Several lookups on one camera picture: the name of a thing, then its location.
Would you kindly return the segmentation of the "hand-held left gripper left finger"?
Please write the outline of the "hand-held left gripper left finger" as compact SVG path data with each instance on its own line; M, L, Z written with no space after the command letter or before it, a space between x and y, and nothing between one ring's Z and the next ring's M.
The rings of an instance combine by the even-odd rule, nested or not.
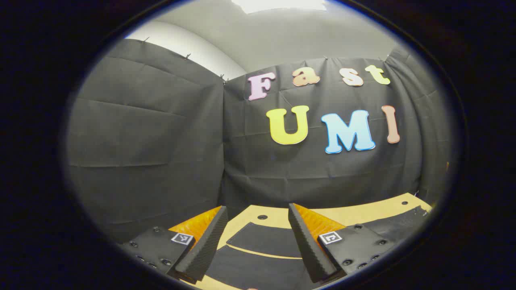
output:
M217 206L171 228L153 226L120 248L148 268L196 284L208 271L228 220L226 206Z

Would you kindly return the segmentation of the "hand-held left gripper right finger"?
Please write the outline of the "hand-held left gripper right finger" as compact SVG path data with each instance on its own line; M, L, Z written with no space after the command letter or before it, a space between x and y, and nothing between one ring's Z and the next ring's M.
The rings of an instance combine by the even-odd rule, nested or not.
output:
M395 217L363 221L371 205L308 209L290 203L288 219L312 282L329 282L372 265L400 241Z

